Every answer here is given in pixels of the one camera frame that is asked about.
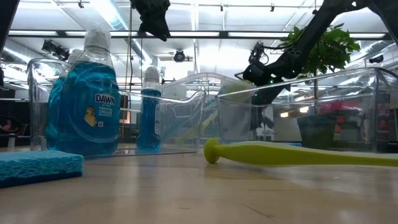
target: green leaves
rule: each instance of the green leaves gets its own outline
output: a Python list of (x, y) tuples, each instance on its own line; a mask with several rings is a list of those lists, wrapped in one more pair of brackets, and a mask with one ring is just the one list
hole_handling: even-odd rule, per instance
[(338, 24), (337, 26), (334, 26), (334, 29), (338, 29), (338, 28), (343, 27), (343, 26), (344, 26), (344, 23)]
[(295, 27), (293, 28), (293, 30), (294, 30), (295, 33), (300, 32), (300, 29), (299, 29), (297, 26), (295, 26)]
[[(322, 35), (318, 44), (310, 51), (302, 74), (315, 73), (317, 70), (326, 73), (328, 68), (344, 69), (346, 63), (350, 62), (351, 52), (361, 50), (361, 46), (349, 36), (348, 30), (346, 32), (342, 30), (343, 26), (344, 24), (330, 26)], [(296, 42), (305, 28), (294, 27), (293, 32), (280, 39), (281, 46)], [(299, 75), (298, 78), (300, 77), (307, 77), (307, 75)]]

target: fluorescent light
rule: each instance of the fluorescent light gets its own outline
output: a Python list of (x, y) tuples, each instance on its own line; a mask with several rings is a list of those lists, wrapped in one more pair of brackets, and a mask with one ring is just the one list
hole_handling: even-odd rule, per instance
[(228, 37), (287, 37), (288, 32), (229, 32)]
[(385, 35), (386, 34), (349, 34), (349, 37), (357, 38), (357, 39), (360, 39), (360, 38), (372, 39), (372, 38), (383, 38)]
[(300, 112), (301, 113), (306, 113), (306, 112), (308, 112), (308, 109), (310, 109), (308, 106), (300, 108)]
[(128, 30), (114, 1), (90, 0), (90, 3), (114, 30)]
[(55, 31), (42, 30), (10, 30), (9, 35), (58, 35)]
[(285, 112), (285, 113), (281, 113), (280, 114), (280, 117), (281, 118), (287, 118), (289, 116), (289, 113), (288, 112)]
[[(131, 32), (131, 35), (136, 36), (137, 32)], [(122, 32), (111, 31), (111, 36), (112, 37), (128, 37), (129, 32), (128, 31), (122, 31)]]
[(66, 35), (84, 36), (86, 31), (66, 31)]
[(217, 37), (219, 34), (219, 32), (170, 32), (172, 37)]
[(358, 80), (359, 80), (359, 77), (350, 78), (349, 80), (345, 80), (345, 81), (341, 82), (340, 85), (347, 85), (350, 83), (357, 82)]

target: potted plant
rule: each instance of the potted plant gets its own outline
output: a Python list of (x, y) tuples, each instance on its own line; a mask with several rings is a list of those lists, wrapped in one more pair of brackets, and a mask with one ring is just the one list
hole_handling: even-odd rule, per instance
[[(361, 46), (349, 36), (349, 31), (342, 29), (344, 24), (337, 26), (330, 26), (327, 31), (321, 36), (317, 44), (310, 51), (307, 62), (305, 63), (302, 74), (297, 78), (305, 78), (311, 75), (316, 75), (317, 70), (326, 73), (328, 68), (334, 72), (336, 68), (344, 69), (346, 63), (350, 63), (350, 55), (355, 50), (361, 50)], [(280, 40), (281, 47), (293, 44), (296, 42), (306, 27), (299, 29), (294, 27), (287, 37)]]
[[(310, 51), (302, 74), (297, 78), (316, 76), (317, 71), (326, 73), (335, 69), (344, 69), (346, 63), (350, 62), (351, 53), (361, 50), (359, 44), (349, 36), (349, 31), (342, 29), (344, 24), (330, 26), (321, 36), (317, 44)], [(282, 38), (281, 47), (293, 44), (303, 33), (306, 27), (299, 29), (294, 27), (287, 37)], [(314, 97), (317, 99), (317, 81), (314, 81)], [(328, 149), (333, 142), (335, 132), (336, 116), (333, 115), (311, 115), (297, 119), (304, 147), (317, 149)]]

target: security camera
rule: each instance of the security camera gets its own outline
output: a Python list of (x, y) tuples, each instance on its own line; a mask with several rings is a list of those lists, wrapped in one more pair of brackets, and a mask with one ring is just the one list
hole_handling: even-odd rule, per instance
[(380, 56), (377, 56), (374, 58), (370, 58), (369, 63), (381, 63), (381, 62), (383, 62), (383, 60), (384, 60), (384, 56), (380, 55)]
[(177, 50), (174, 54), (174, 61), (175, 62), (183, 62), (185, 60), (185, 54), (183, 50)]

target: dawn dish soap bottle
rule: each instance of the dawn dish soap bottle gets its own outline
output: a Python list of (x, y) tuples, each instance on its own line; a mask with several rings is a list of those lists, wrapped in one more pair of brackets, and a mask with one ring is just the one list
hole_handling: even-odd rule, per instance
[(120, 94), (110, 39), (108, 30), (91, 28), (84, 51), (63, 84), (58, 120), (61, 151), (110, 156), (118, 146)]
[[(75, 49), (72, 51), (68, 58), (68, 63), (73, 65), (76, 59), (81, 54), (81, 50)], [(45, 126), (45, 138), (47, 140), (47, 149), (48, 150), (57, 150), (57, 135), (58, 135), (58, 114), (60, 109), (60, 94), (62, 90), (63, 83), (67, 78), (69, 69), (63, 68), (60, 76), (53, 88), (51, 89), (51, 93), (48, 100), (48, 109), (47, 109), (47, 124)]]
[[(159, 72), (155, 66), (149, 67), (144, 74), (141, 94), (161, 96)], [(141, 123), (137, 138), (138, 153), (160, 151), (160, 100), (143, 97), (141, 105)]]

